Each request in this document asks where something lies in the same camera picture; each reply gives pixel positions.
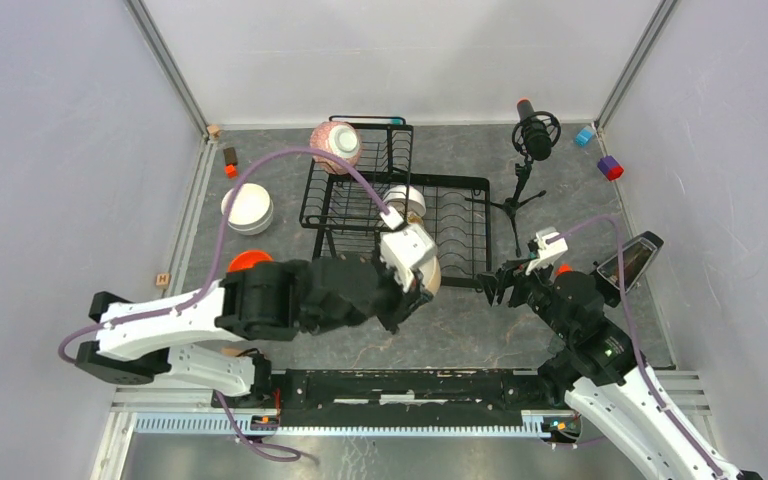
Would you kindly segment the white bowl grey rim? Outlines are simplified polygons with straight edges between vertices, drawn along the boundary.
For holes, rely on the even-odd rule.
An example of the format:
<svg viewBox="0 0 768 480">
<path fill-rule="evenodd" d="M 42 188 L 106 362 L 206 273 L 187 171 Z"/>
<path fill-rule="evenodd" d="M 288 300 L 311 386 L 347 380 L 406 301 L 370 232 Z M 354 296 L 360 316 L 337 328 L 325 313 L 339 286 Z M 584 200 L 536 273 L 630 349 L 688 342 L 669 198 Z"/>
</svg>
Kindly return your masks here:
<svg viewBox="0 0 768 480">
<path fill-rule="evenodd" d="M 273 222 L 274 215 L 263 215 L 251 223 L 235 223 L 231 219 L 227 221 L 227 226 L 244 236 L 256 236 L 263 233 Z"/>
</svg>

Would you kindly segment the pink floral bowl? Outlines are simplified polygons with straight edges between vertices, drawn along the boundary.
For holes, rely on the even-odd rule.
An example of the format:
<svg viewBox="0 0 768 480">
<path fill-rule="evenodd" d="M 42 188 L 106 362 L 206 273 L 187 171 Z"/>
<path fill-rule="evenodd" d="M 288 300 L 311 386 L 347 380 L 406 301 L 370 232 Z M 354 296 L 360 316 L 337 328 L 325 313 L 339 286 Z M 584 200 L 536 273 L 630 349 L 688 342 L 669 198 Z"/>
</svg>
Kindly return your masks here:
<svg viewBox="0 0 768 480">
<path fill-rule="evenodd" d="M 351 166 L 357 165 L 363 149 L 358 131 L 349 123 L 338 121 L 322 122 L 315 127 L 309 145 L 340 157 Z"/>
</svg>

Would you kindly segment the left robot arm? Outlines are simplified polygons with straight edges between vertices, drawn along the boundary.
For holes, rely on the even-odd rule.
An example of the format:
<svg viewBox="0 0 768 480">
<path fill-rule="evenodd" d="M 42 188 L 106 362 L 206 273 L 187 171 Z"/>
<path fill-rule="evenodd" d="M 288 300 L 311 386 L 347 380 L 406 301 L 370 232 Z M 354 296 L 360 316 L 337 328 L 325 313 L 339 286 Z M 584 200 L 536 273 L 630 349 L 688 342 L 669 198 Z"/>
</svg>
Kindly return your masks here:
<svg viewBox="0 0 768 480">
<path fill-rule="evenodd" d="M 414 270 L 409 286 L 400 284 L 400 274 L 363 257 L 263 261 L 211 282 L 204 295 L 133 303 L 102 291 L 89 312 L 94 337 L 78 346 L 72 362 L 110 384 L 173 378 L 262 407 L 274 394 L 263 356 L 231 359 L 209 352 L 204 342 L 289 342 L 372 318 L 396 333 L 442 283 L 437 259 Z"/>
</svg>

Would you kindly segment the orange bowl rack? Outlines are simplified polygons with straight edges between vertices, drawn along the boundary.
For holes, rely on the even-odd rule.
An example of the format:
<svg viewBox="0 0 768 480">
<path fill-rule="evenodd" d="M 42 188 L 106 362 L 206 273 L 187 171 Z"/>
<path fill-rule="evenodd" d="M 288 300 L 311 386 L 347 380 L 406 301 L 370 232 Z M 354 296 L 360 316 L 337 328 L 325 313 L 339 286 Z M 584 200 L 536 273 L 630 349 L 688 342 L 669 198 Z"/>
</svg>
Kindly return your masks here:
<svg viewBox="0 0 768 480">
<path fill-rule="evenodd" d="M 273 257 L 263 250 L 247 250 L 236 255 L 228 264 L 227 272 L 247 270 L 259 263 L 272 262 Z"/>
</svg>

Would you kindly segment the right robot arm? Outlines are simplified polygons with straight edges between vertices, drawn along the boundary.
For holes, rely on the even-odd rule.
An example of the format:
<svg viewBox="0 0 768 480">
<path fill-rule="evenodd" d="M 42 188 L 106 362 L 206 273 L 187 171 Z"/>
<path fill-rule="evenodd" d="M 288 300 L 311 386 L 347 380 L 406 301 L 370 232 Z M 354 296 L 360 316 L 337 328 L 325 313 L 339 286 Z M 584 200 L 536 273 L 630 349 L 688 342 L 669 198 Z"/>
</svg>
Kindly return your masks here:
<svg viewBox="0 0 768 480">
<path fill-rule="evenodd" d="M 593 276 L 506 263 L 477 280 L 490 304 L 529 307 L 563 341 L 538 369 L 537 392 L 596 426 L 648 479 L 757 479 L 727 460 L 669 398 L 631 337 L 604 314 Z"/>
</svg>

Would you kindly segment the beige ceramic bowl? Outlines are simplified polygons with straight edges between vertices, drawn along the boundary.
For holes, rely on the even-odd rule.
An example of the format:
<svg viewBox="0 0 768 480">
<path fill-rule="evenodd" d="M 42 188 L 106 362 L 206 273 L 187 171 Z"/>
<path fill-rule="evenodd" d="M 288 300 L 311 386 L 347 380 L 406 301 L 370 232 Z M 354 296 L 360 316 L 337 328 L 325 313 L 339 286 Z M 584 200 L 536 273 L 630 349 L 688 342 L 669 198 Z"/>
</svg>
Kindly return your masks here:
<svg viewBox="0 0 768 480">
<path fill-rule="evenodd" d="M 442 283 L 442 273 L 439 259 L 437 257 L 432 257 L 430 260 L 421 265 L 419 270 L 422 274 L 423 287 L 433 296 L 436 296 Z"/>
</svg>

